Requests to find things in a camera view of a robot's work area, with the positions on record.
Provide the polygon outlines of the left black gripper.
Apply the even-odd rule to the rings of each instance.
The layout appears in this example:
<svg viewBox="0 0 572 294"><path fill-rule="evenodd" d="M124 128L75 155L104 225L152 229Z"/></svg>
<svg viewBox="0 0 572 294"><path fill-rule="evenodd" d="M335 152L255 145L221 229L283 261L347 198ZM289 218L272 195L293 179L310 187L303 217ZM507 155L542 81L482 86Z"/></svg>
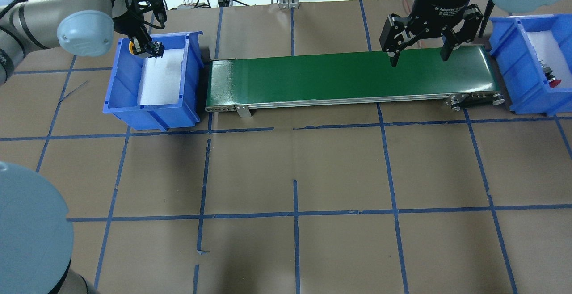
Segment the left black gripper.
<svg viewBox="0 0 572 294"><path fill-rule="evenodd" d="M117 33L131 36L131 53L133 55L154 55L152 38L145 31L152 29L165 29L166 7L164 0L117 0L126 11L117 17ZM146 13L152 13L159 25L153 25L144 19Z"/></svg>

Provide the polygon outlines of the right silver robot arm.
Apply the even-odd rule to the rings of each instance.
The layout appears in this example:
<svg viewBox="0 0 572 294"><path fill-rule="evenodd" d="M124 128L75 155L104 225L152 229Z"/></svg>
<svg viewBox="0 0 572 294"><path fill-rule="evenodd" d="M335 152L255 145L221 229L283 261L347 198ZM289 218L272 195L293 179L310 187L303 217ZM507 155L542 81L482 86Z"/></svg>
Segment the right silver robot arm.
<svg viewBox="0 0 572 294"><path fill-rule="evenodd" d="M421 40L442 38L441 59L447 61L456 47L475 39L495 7L508 13L529 13L558 1L413 0L408 16L388 15L379 42L394 67L407 47Z"/></svg>

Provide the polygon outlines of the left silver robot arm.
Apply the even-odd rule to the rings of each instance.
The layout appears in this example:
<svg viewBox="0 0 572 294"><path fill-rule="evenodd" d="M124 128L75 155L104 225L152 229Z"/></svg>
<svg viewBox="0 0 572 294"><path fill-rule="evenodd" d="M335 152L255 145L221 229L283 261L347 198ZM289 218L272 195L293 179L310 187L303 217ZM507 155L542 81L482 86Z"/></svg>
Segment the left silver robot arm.
<svg viewBox="0 0 572 294"><path fill-rule="evenodd" d="M12 0L1 7L1 84L18 71L73 68L100 57L116 34L137 57L160 57L146 15L165 25L164 0ZM37 168L1 158L1 292L96 294L72 268L74 226L66 202Z"/></svg>

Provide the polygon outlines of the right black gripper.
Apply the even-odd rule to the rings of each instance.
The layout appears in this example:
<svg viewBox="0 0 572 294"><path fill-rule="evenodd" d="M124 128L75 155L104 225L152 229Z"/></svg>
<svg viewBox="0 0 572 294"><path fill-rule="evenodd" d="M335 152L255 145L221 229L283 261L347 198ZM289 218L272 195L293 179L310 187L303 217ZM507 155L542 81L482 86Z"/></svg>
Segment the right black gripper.
<svg viewBox="0 0 572 294"><path fill-rule="evenodd" d="M483 19L478 5L470 4L470 0L414 0L408 17L388 15L379 42L391 66L396 67L407 47L442 38L440 55L447 62L458 46L475 39Z"/></svg>

